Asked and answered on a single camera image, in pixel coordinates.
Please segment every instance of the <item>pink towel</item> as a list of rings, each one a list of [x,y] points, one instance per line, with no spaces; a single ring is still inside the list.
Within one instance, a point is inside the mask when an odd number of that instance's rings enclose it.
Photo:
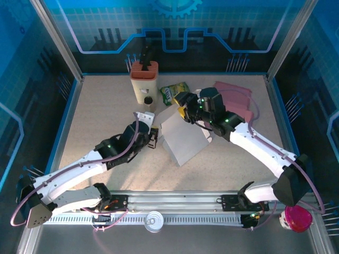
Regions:
[[[252,95],[252,91],[250,89],[231,85],[228,83],[223,83],[217,81],[214,84],[214,87],[220,92],[222,96],[222,101],[226,106],[226,110],[234,112],[240,115],[245,121],[248,123],[254,116],[253,112],[249,110],[249,104],[251,100],[247,96]],[[223,91],[227,89],[238,90],[244,94],[238,93],[237,91]]]

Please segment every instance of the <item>gear logo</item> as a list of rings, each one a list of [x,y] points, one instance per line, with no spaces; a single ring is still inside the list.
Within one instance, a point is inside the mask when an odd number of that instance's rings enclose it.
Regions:
[[[7,7],[20,26],[24,26],[33,17],[33,8],[29,0],[0,0],[0,6]]]
[[[190,15],[192,11],[197,10],[197,5],[202,4],[202,0],[149,0],[153,11],[158,11],[159,15],[176,19],[178,16],[184,18],[184,15]]]

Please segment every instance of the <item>snack bag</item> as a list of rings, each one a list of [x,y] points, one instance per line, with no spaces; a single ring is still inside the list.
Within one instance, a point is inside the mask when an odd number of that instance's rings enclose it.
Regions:
[[[186,82],[181,82],[171,86],[164,86],[160,89],[160,93],[163,96],[163,102],[166,106],[174,104],[173,98],[180,92],[189,92],[190,89]]]

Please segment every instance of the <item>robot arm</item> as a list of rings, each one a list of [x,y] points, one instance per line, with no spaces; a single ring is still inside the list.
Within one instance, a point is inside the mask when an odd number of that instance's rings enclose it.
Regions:
[[[154,114],[149,112],[138,113],[137,117],[139,120],[138,133],[136,133],[136,122],[133,122],[126,127],[122,134],[103,140],[95,146],[94,150],[78,161],[34,180],[31,180],[28,176],[19,180],[17,203],[30,192],[36,190],[20,209],[28,228],[43,224],[54,214],[83,207],[102,207],[110,203],[111,194],[104,184],[94,184],[80,190],[69,189],[117,165],[129,163],[143,147],[146,145],[152,147],[150,141],[154,141],[156,144],[157,129],[151,127]],[[131,148],[119,158],[110,160],[110,158],[122,154],[128,148],[134,136],[136,138]],[[55,177],[61,171],[64,171],[64,173]]]
[[[248,151],[275,176],[273,180],[250,182],[241,188],[238,192],[241,206],[275,200],[287,206],[296,205],[310,186],[294,163],[310,175],[308,157],[297,157],[280,148],[256,132],[239,115],[226,111],[222,97],[215,88],[205,88],[199,95],[200,97],[197,94],[180,92],[175,96],[181,117],[191,124],[197,121],[208,122],[216,135]]]

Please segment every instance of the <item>blue border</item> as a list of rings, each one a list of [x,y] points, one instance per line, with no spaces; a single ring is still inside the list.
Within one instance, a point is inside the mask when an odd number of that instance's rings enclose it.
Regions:
[[[285,110],[285,105],[284,105],[284,102],[282,101],[282,97],[281,97],[281,94],[280,94],[280,91],[279,91],[279,88],[278,88],[278,84],[276,83],[275,78],[272,80],[272,84],[273,84],[276,96],[278,98],[278,103],[279,103],[279,106],[280,106],[280,109],[281,109],[282,117],[284,118],[284,121],[285,121],[285,124],[286,124],[286,128],[287,128],[289,138],[290,138],[291,143],[292,143],[293,151],[297,156],[300,156],[300,152],[299,152],[299,148],[297,146],[296,138],[293,134],[290,121],[288,120],[287,112]]]
[[[69,96],[68,96],[67,104],[66,104],[66,107],[65,107],[65,110],[64,110],[64,113],[63,113],[63,118],[61,118],[61,122],[60,122],[60,125],[59,125],[57,136],[55,138],[55,141],[54,141],[54,144],[53,144],[53,147],[52,147],[52,151],[51,151],[51,154],[50,154],[48,162],[47,162],[46,170],[44,171],[45,174],[49,174],[52,170],[52,164],[53,164],[53,161],[54,161],[55,154],[57,152],[57,148],[58,148],[58,145],[59,145],[59,142],[60,142],[61,134],[62,134],[63,129],[64,129],[67,114],[68,114],[69,107],[70,107],[70,104],[71,104],[73,96],[74,96],[76,86],[77,86],[77,81],[76,81],[76,79],[74,79],[72,88],[71,88]]]
[[[12,168],[14,159],[16,157],[16,154],[20,148],[20,145],[22,143],[23,137],[25,136],[24,134],[24,130],[23,130],[23,124],[22,124],[22,119],[20,118],[20,116],[18,116],[16,113],[14,113],[13,111],[11,111],[8,107],[6,107],[3,103],[0,102],[0,108],[2,108],[7,114],[9,114],[14,120],[16,120],[17,124],[19,125],[19,131],[20,131],[20,136],[19,139],[16,142],[16,145],[14,147],[14,150],[12,152],[12,155],[10,157],[10,160],[7,163],[6,169],[4,171],[4,174],[1,177],[0,180],[0,192],[2,190],[2,188],[4,187],[5,181],[7,179],[8,174],[10,173],[10,170]]]
[[[333,125],[333,122],[334,120],[336,120],[337,118],[339,117],[339,111],[336,111],[335,113],[333,113],[330,118],[329,118],[329,121],[328,121],[328,127],[327,127],[327,131],[326,131],[326,135],[327,135],[327,138],[329,140],[329,143],[331,144],[331,147],[333,149],[333,152],[335,154],[335,157],[337,158],[337,161],[339,162],[339,152],[338,152],[338,148],[337,146],[335,145],[334,143],[334,140],[332,138],[332,135],[331,135],[331,130],[332,130],[332,125]]]
[[[162,35],[162,47],[163,47],[163,51],[166,53],[184,53],[187,51],[187,46],[188,46],[188,33],[191,31],[199,31],[199,32],[203,32],[203,36],[204,37],[214,37],[216,38],[230,53],[268,53],[271,48],[273,47],[273,44],[275,42],[276,37],[278,36],[278,33],[284,23],[284,20],[287,16],[288,11],[290,10],[293,0],[290,0],[290,2],[288,3],[284,14],[281,17],[281,20],[276,28],[276,30],[274,31],[274,34],[272,36],[272,39],[270,41],[269,46],[267,47],[266,50],[234,50],[232,49],[222,38],[218,33],[209,33],[208,32],[208,28],[204,28],[204,27],[197,27],[197,28],[186,28],[184,31],[184,37],[183,37],[183,48],[182,49],[167,49],[166,47],[166,36],[165,36],[165,30],[162,28],[142,28],[141,29],[141,33],[135,33],[132,34],[130,37],[128,37],[128,39],[119,47],[118,50],[100,50],[100,51],[85,51],[82,49],[76,35],[75,32],[64,12],[64,9],[62,8],[60,2],[58,0],[56,0],[56,3],[60,9],[60,12],[66,22],[66,25],[73,37],[73,40],[79,50],[80,53],[85,54],[85,55],[92,55],[92,54],[119,54],[134,38],[139,38],[139,37],[146,37],[146,32],[160,32]]]

